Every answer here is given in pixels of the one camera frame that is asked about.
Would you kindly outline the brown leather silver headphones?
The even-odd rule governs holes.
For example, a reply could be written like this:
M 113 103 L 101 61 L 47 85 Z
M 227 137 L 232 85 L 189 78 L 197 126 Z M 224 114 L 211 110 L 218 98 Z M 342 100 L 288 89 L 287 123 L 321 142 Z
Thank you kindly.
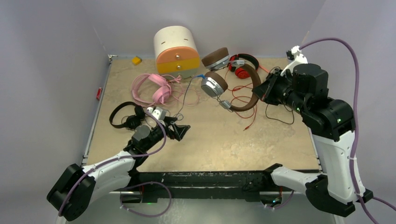
M 203 57 L 201 61 L 205 68 L 209 70 L 203 77 L 201 89 L 210 97 L 216 98 L 224 109 L 231 112 L 244 112 L 252 109 L 258 103 L 259 98 L 253 93 L 250 101 L 242 107 L 234 106 L 227 100 L 219 99 L 219 97 L 228 89 L 228 84 L 216 71 L 228 67 L 229 64 L 240 65 L 250 74 L 253 87 L 257 87 L 261 84 L 261 79 L 258 72 L 255 71 L 252 66 L 245 64 L 242 60 L 231 61 L 226 47 L 222 47 L 208 54 Z

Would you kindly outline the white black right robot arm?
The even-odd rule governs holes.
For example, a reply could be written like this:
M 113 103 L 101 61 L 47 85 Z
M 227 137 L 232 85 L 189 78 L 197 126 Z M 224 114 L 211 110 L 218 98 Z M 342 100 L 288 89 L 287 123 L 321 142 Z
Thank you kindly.
M 357 126 L 352 107 L 328 97 L 328 73 L 319 65 L 303 63 L 270 73 L 264 82 L 256 81 L 252 92 L 269 105 L 284 105 L 302 117 L 312 134 L 322 173 L 306 174 L 274 164 L 263 172 L 266 189 L 277 186 L 303 193 L 318 210 L 347 217 L 359 199 L 368 201 L 373 192 L 359 180 L 358 168 L 352 175 L 349 164 Z

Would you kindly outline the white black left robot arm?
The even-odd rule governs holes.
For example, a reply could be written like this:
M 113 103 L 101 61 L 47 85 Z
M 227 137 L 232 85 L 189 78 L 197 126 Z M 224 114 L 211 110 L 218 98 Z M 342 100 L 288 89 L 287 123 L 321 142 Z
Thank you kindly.
M 60 217 L 73 221 L 111 191 L 137 189 L 139 178 L 131 172 L 151 155 L 149 150 L 158 142 L 162 142 L 161 150 L 166 140 L 181 141 L 189 131 L 190 125 L 177 125 L 176 121 L 166 116 L 155 127 L 135 126 L 127 146 L 115 156 L 87 166 L 69 165 L 47 194 L 47 201 Z

